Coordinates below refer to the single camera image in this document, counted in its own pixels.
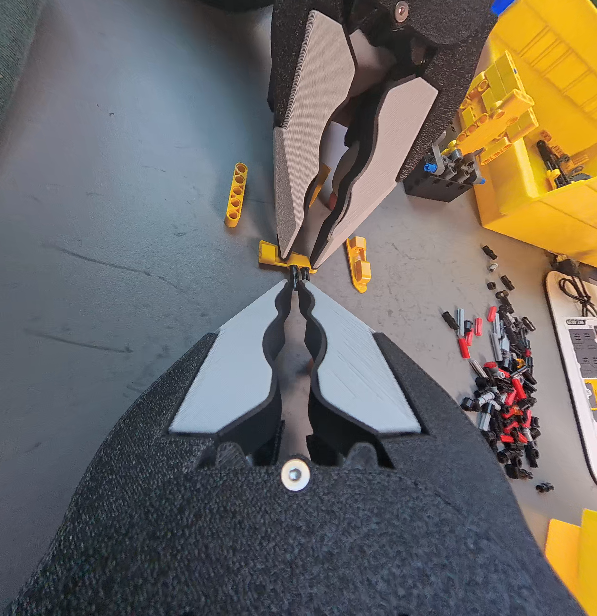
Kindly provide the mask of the yellow plastic bin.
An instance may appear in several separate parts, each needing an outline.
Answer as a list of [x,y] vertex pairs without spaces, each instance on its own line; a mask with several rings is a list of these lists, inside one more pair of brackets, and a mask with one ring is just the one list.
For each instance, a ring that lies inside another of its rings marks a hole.
[[597,511],[585,509],[579,526],[551,519],[545,555],[588,615],[597,615]]
[[[597,7],[515,1],[500,15],[479,67],[508,51],[538,127],[485,168],[475,190],[483,227],[597,267]],[[589,179],[553,189],[536,142],[584,166]]]

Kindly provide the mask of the sticker sheet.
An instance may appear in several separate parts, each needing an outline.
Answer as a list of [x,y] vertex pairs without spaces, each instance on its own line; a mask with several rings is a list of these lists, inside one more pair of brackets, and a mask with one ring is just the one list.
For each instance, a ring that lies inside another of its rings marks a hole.
[[597,318],[565,319],[572,344],[572,375],[580,379],[581,406],[590,418],[590,434],[597,440]]

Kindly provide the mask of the medium yellow lego beam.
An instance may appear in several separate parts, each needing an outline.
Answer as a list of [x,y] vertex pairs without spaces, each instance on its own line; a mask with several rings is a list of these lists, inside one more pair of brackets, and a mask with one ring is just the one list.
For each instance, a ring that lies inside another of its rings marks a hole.
[[235,164],[225,215],[225,225],[229,228],[236,227],[241,218],[247,174],[248,167],[245,163],[238,162]]

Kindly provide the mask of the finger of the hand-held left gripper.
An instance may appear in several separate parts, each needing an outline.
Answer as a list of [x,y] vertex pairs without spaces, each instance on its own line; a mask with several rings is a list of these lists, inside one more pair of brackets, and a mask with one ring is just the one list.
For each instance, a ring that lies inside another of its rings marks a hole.
[[277,242],[287,258],[309,209],[320,142],[348,100],[356,58],[343,10],[273,10],[272,112]]
[[358,141],[348,150],[353,160],[338,176],[337,200],[311,253],[317,269],[373,212],[397,184],[397,176],[430,111],[438,90],[423,78],[387,84],[367,113]]

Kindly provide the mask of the black and yellow lego model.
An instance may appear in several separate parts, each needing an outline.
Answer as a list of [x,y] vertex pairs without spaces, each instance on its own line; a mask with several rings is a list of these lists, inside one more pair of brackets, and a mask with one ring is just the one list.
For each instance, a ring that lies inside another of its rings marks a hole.
[[448,203],[483,185],[486,166],[538,126],[533,106],[503,51],[474,77],[451,124],[404,179],[405,193]]

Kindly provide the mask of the black power adapter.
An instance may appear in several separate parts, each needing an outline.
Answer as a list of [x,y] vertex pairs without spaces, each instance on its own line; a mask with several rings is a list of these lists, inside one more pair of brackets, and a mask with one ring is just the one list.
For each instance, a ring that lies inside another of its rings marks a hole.
[[565,254],[557,254],[551,263],[552,269],[568,277],[582,278],[579,262],[567,257]]

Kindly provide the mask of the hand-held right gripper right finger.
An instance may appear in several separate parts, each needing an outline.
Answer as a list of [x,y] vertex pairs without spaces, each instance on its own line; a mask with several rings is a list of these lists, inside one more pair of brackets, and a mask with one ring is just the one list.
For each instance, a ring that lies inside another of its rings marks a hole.
[[393,466],[385,442],[422,426],[375,331],[312,282],[298,283],[312,358],[306,436],[319,466]]

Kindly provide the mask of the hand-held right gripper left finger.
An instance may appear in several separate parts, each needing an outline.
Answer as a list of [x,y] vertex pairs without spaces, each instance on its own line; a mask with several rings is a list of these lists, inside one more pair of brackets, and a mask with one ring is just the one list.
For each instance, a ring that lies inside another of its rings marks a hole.
[[274,362],[292,295],[281,281],[217,329],[169,434],[236,443],[253,465],[277,463],[284,422]]

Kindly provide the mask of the long black lego beam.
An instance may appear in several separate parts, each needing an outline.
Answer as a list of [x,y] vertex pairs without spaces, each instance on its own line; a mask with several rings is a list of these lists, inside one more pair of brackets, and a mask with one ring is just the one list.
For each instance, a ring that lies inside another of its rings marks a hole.
[[571,157],[559,147],[551,148],[549,143],[543,139],[536,142],[536,147],[547,170],[546,177],[550,190],[556,190],[571,184],[571,178],[562,167],[564,163],[571,161]]

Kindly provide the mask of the wooden book stand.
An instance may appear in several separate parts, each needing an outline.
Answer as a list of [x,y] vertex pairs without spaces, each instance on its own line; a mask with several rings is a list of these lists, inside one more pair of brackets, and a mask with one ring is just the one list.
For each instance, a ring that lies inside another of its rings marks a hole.
[[[589,315],[582,316],[579,303],[564,294],[559,287],[559,281],[563,279],[564,274],[562,273],[548,273],[545,278],[545,290],[585,460],[590,475],[597,485],[597,440],[590,434],[590,418],[588,412],[581,406],[582,386],[580,384],[580,379],[573,376],[571,372],[573,359],[572,344],[564,323],[565,319],[597,317]],[[591,283],[586,283],[585,285],[597,308],[597,285]]]

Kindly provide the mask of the short yellow lego beam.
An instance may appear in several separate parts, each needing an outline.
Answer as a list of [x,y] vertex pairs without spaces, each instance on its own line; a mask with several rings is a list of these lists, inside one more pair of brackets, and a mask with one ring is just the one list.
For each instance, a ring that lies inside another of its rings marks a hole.
[[323,188],[328,175],[330,174],[331,168],[324,163],[319,164],[319,172],[315,178],[315,184],[312,187],[312,192],[310,196],[309,208],[314,204],[316,198],[318,197],[321,189]]

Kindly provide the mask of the pile of small lego pins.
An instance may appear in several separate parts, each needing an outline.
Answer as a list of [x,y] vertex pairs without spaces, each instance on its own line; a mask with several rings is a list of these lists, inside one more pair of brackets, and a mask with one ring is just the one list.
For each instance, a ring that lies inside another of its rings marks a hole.
[[443,312],[442,318],[475,375],[474,393],[462,399],[461,409],[476,414],[476,427],[508,478],[529,481],[539,466],[541,436],[533,413],[537,380],[529,334],[535,326],[516,314],[510,300],[512,281],[504,274],[499,280],[491,277],[486,283],[495,303],[485,318],[467,318],[461,307],[453,314]]

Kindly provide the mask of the yellow lego connector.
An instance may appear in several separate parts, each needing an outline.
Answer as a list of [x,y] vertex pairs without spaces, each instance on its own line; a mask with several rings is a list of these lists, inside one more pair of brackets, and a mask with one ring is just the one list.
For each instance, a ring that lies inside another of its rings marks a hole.
[[279,246],[264,240],[260,240],[258,245],[258,262],[262,265],[285,269],[289,269],[291,266],[296,266],[299,270],[306,267],[309,270],[309,274],[317,273],[317,270],[311,266],[309,257],[291,251],[287,258],[282,258]]
[[358,292],[364,294],[371,281],[371,264],[367,260],[366,239],[354,236],[346,239],[345,246],[352,284]]

